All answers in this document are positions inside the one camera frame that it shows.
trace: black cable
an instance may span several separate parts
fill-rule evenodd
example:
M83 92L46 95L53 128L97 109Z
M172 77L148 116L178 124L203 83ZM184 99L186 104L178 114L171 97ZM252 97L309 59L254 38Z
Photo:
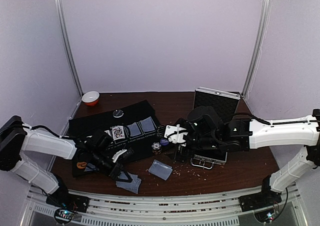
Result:
M66 207L65 206L63 206L63 205L60 205L53 197L51 197L46 191L44 191L42 188L40 188L41 189L41 191L42 191L42 194L44 195L44 196L46 196L47 198L49 198L54 204L55 204L55 206L57 206L57 207L60 207L60 208L63 208L63 209L65 209Z
M286 205L287 205L288 198L289 198L289 193L288 193L288 188L286 187L286 199L285 199L285 203L284 203L283 208L281 209L280 213L279 213L277 216L275 216L275 218L272 220L272 222L275 221L275 220L282 214L282 212L284 211L284 209L285 209L285 207L286 207Z
M219 139L217 139L215 132L216 132L216 129L213 130L213 132L212 132L212 134L211 134L211 136L212 136L212 138L214 139L214 141L215 141L216 143L219 143L220 145L226 145L227 143L222 142L222 141L220 141Z
M226 117L223 117L223 119L227 119L229 117L234 117L234 116L239 116L239 115L245 115L245 116L249 116L250 118L253 118L255 120L257 120L258 122L262 123L262 124L266 124L266 125L271 125L270 122L264 120L264 119L261 119L261 118L258 118L254 115L252 115L251 113L248 113L248 112L237 112L237 113L234 113L234 114L230 114ZM307 120L304 120L304 121L290 121L290 122L275 122L272 124L273 125L285 125L285 124L295 124L295 123L309 123L309 122L317 122L317 123L320 123L319 120L310 120L310 121L307 121Z
M239 115L249 116L250 118L253 118L253 119L257 120L260 123L263 123L263 124L266 124L266 125L271 125L268 121L265 121L264 119L258 118L258 117L254 116L254 115L252 115L251 113L248 113L248 112L236 112L234 114L230 114L230 115L224 117L223 119L228 119L230 117L239 116Z
M43 126L43 125L37 125L37 126L33 126L31 127L31 130L36 130L38 128L42 128L45 129L46 131L48 131L49 133L51 133L53 136L58 137L58 138L62 138L62 139L68 139L68 140L79 140L78 137L69 137L69 136L60 136L58 134L56 134L55 132L53 132L50 128Z
M181 131L179 131L179 133L184 133L184 132L188 132L188 130L181 130ZM177 134L177 131L175 131L175 132L173 132L173 133L169 134L169 135L168 135L168 136L166 136L166 137L167 137L167 139L169 139L171 136L176 135L176 134Z

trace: wire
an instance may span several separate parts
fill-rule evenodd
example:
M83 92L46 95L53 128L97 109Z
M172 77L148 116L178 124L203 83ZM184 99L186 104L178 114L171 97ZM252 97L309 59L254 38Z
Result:
M277 209L277 211L279 212L279 209L280 209L280 207L279 207L279 204L278 204L278 202L277 202L277 201L273 201L273 202L275 202L275 203L277 204L277 206L278 206L278 209Z
M251 113L248 113L248 112L237 112L237 113L234 113L234 114L230 114L226 117L224 117L223 119L226 119L226 118L229 118L229 117L234 117L234 116L239 116L239 115L245 115L245 116L249 116L250 118L253 118L255 120L257 120L258 122L262 123L262 124L266 124L266 125L271 125L270 122L264 120L264 119L261 119L261 118L258 118L254 115L252 115ZM304 121L289 121L289 122L275 122L272 124L273 125L285 125L285 124L295 124L295 123L309 123L309 122L317 122L317 123L320 123L320 120L310 120L310 121L307 121L307 120L304 120Z
M215 132L216 132L216 129L213 130L213 132L212 132L212 134L211 134L211 136L212 136L212 138L214 139L214 141L215 141L216 143L221 144L221 145L226 145L227 143L222 142L222 141L220 141L219 139L217 139Z
M77 205L75 202L73 202L73 210L76 211L78 209Z
M266 121L264 119L261 119L261 118L258 118L258 117L252 115L249 112L236 112L234 114L230 114L230 115L224 117L223 119L227 119L229 117L234 117L234 116L239 116L239 115L249 116L250 118L253 118L253 119L257 120L258 122L261 122L261 123L266 124L266 125L271 125L271 123L269 123L268 121Z
M65 220L69 220L69 221L63 221L63 222L61 222L60 220L59 220L59 221L57 220L56 216L58 216L58 218L61 217L61 216L59 215L59 211L60 211L61 209L63 210L64 215L66 215L66 214L68 215L68 219L65 218ZM75 212L75 211L68 210L68 209L65 209L65 208L58 208L58 209L54 212L54 216L53 216L53 217L54 217L55 221L57 222L57 225L58 225L58 224L65 225L65 224L68 224L69 222L71 222L71 221L75 218L76 214L77 214L77 212Z
M184 132L188 132L188 130L181 130L181 131L179 131L179 133L184 133ZM171 136L176 135L176 134L177 134L177 131L175 131L175 132L173 132L173 133L169 134L169 135L168 135L168 136L166 136L166 137L167 137L167 139L169 139Z
M46 191L44 191L42 188L40 188L41 189L41 191L42 191L42 194L44 195L44 196L46 196L47 198L49 198L54 204L55 204L55 206L57 206L57 207L61 207L61 208L66 208L65 206L63 206L63 205L60 205L53 197L51 197Z
M38 128L42 128L42 129L45 129L46 131L48 131L49 133L51 133L53 136L58 137L58 138L67 139L67 140L80 140L81 141L81 139L78 138L78 137L60 136L57 133L53 132L50 128L48 128L46 126L43 126L43 125L37 125L37 126L33 126L33 127L28 127L28 126L25 126L25 125L16 125L16 124L14 124L14 125L10 125L10 126L4 128L3 130L1 130L0 131L0 135L3 132L5 132L5 131L7 131L9 129L12 129L12 128L27 128L27 129L30 129L30 130L36 130Z
M275 216L275 218L272 220L272 222L275 221L275 220L282 214L282 212L284 211L284 209L285 209L285 207L286 207L286 205L287 205L288 198L289 198L289 193L288 193L288 188L286 187L286 199L285 199L285 203L284 203L283 208L281 209L280 213L279 213L277 216Z

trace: red bowl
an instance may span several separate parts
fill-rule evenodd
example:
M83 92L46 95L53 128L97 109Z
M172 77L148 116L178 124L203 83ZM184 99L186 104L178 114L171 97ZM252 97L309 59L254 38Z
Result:
M82 96L82 101L87 105L93 107L99 101L99 92L91 91Z

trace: brown tabletop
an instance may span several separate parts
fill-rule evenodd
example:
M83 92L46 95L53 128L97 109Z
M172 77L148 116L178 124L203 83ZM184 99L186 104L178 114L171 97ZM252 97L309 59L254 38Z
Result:
M76 118L111 111L147 99L156 111L160 123L171 124L186 118L193 108L194 92L105 93L98 104L88 107L81 104ZM249 112L243 100L238 112ZM148 172L154 159L173 167L164 181ZM189 163L174 162L165 153L125 165L128 172L142 179L140 196L178 196L230 191L261 185L262 180L277 171L278 165L269 147L228 154L225 166L216 165L212 170L193 167ZM109 177L92 173L79 178L72 177L70 160L57 158L52 172L58 174L69 189L112 195L136 195L121 188Z

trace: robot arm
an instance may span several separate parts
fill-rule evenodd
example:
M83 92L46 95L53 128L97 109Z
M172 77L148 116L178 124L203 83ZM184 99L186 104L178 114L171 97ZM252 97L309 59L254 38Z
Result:
M179 125L159 128L158 135L178 145L175 155L189 156L192 150L225 153L274 145L304 145L286 166L263 180L260 193L239 198L242 210L248 211L280 202L280 194L286 187L320 165L319 122L320 110L314 109L312 115L297 119L234 119L223 124L212 107L198 107Z
M18 116L13 116L0 129L0 170L11 171L20 177L40 187L48 195L52 204L61 205L72 210L75 202L87 205L88 198L69 194L62 179L45 171L25 155L25 151L41 152L71 160L73 157L85 155L90 163L99 168L99 171L113 180L131 182L130 175L123 170L118 160L132 155L133 151L122 150L113 158L108 158L101 152L112 142L112 138L103 131L96 131L86 141L71 140L68 137L55 135L40 129L34 129L23 124ZM127 179L119 179L124 172Z

